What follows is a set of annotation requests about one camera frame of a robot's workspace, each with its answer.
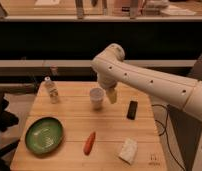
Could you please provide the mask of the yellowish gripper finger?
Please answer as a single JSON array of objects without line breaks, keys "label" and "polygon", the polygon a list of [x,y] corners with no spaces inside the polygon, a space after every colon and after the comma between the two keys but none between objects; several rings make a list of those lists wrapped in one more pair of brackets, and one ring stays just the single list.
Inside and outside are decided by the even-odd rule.
[{"label": "yellowish gripper finger", "polygon": [[117,101],[117,91],[115,88],[107,89],[106,95],[111,104],[114,104]]}]

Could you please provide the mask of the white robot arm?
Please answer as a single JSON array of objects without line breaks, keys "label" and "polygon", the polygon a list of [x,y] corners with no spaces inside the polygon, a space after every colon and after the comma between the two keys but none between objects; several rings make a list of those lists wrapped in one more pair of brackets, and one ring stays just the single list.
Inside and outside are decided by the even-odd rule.
[{"label": "white robot arm", "polygon": [[[202,81],[129,65],[124,58],[123,48],[112,43],[91,62],[97,82],[111,103],[116,102],[115,87],[122,82],[156,96],[202,122]],[[192,171],[202,171],[202,131]]]}]

